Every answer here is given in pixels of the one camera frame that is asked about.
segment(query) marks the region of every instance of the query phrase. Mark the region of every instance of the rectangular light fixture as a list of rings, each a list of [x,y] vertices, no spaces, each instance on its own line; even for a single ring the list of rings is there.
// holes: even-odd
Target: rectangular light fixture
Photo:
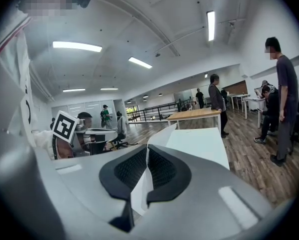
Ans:
[[[92,51],[97,53],[99,53],[102,50],[101,46],[79,43],[79,42],[61,42],[61,41],[54,41],[53,48],[80,49],[80,50],[87,50],[87,51]]]
[[[134,63],[136,63],[136,64],[138,64],[138,65],[141,65],[141,66],[143,66],[143,67],[145,67],[145,68],[147,68],[147,69],[151,69],[151,68],[152,68],[151,65],[149,65],[149,64],[147,64],[147,63],[145,63],[145,62],[143,62],[143,61],[141,61],[141,60],[139,60],[139,59],[137,59],[137,58],[130,57],[128,60],[129,60],[130,62],[134,62]]]
[[[214,40],[215,37],[215,11],[207,12],[208,21],[208,41]]]
[[[118,88],[101,88],[101,91],[106,91],[106,90],[118,90]]]
[[[85,91],[85,88],[82,88],[82,89],[68,89],[68,90],[63,90],[63,93],[68,93],[68,92],[80,92],[80,91]]]

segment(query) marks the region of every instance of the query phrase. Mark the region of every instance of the shoe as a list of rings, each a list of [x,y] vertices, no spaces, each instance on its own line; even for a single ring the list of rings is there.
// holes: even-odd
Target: shoe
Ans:
[[[279,167],[281,167],[286,162],[286,157],[284,159],[278,160],[276,155],[273,154],[270,155],[269,159]]]
[[[261,138],[261,137],[254,138],[254,141],[255,141],[256,143],[262,143],[262,144],[265,144],[265,143],[266,143],[266,138]]]
[[[275,131],[270,131],[270,130],[268,130],[268,131],[267,131],[267,135],[269,135],[269,136],[275,136],[276,133],[275,133]]]

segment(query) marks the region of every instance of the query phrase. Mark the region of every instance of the gray pants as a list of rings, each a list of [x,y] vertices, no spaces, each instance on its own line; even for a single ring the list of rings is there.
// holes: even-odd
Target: gray pants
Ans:
[[[110,120],[105,120],[104,123],[106,129],[112,130],[112,124]]]
[[[293,133],[294,128],[294,121],[288,122],[283,121],[279,122],[278,124],[278,136],[277,136],[277,159],[282,160],[285,159],[288,149],[291,150],[292,143],[291,143],[291,135]]]

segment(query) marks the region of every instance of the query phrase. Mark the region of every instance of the person in green shirt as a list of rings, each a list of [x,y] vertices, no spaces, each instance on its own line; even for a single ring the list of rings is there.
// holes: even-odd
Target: person in green shirt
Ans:
[[[104,123],[105,123],[106,129],[112,130],[111,116],[108,111],[108,106],[106,106],[106,105],[103,105],[103,115],[104,115]]]

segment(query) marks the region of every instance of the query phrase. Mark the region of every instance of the black shoe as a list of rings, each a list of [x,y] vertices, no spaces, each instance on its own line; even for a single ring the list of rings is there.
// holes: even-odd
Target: black shoe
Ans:
[[[254,141],[255,141],[256,143],[262,143],[262,144],[265,144],[265,143],[266,143],[266,138],[261,138],[261,137],[254,138]]]
[[[284,164],[284,162],[286,162],[286,158],[278,160],[277,156],[273,154],[270,155],[270,160],[279,167],[281,167]]]

